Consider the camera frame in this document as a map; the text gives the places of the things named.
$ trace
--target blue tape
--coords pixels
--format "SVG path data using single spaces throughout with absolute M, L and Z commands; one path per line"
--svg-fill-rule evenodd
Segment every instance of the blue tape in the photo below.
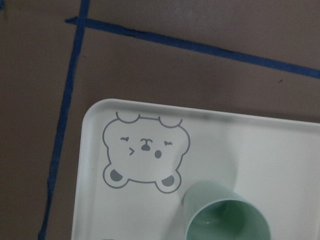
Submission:
M 73 49 L 69 62 L 69 69 L 66 76 L 62 104 L 60 108 L 60 116 L 57 124 L 52 157 L 49 167 L 49 177 L 47 180 L 47 201 L 45 214 L 42 222 L 41 230 L 38 234 L 38 240 L 46 238 L 46 231 L 48 226 L 51 203 L 54 195 L 55 184 L 57 179 L 59 161 L 64 142 L 64 136 L 68 120 L 68 112 L 71 104 L 72 92 L 74 88 L 75 71 L 78 62 L 78 57 L 81 51 L 82 42 L 85 33 L 85 24 L 89 11 L 90 0 L 81 0 L 79 18 L 77 20 L 77 28 L 73 40 Z
M 78 17 L 74 17 L 66 20 L 69 24 L 77 25 L 79 22 Z M 88 28 L 106 31 L 109 33 L 131 36 L 137 39 L 142 39 L 154 43 L 169 45 L 181 49 L 191 50 L 199 53 L 214 55 L 222 58 L 232 59 L 240 62 L 263 66 L 271 69 L 281 70 L 289 73 L 304 75 L 312 78 L 320 79 L 320 70 L 300 65 L 295 65 L 283 61 L 276 61 L 265 57 L 254 56 L 246 53 L 229 51 L 216 46 L 205 45 L 187 40 L 181 40 L 161 34 L 152 32 L 137 31 L 129 28 L 122 27 L 107 22 L 102 22 L 93 19 L 87 19 L 85 26 Z

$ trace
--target bear illustration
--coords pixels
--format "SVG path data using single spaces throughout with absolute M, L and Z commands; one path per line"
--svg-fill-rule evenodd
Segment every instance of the bear illustration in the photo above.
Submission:
M 181 185 L 178 168 L 190 147 L 188 132 L 180 122 L 173 126 L 161 118 L 143 117 L 133 121 L 116 119 L 103 130 L 109 164 L 104 168 L 105 183 L 115 189 L 129 181 L 153 183 L 162 193 L 172 193 Z

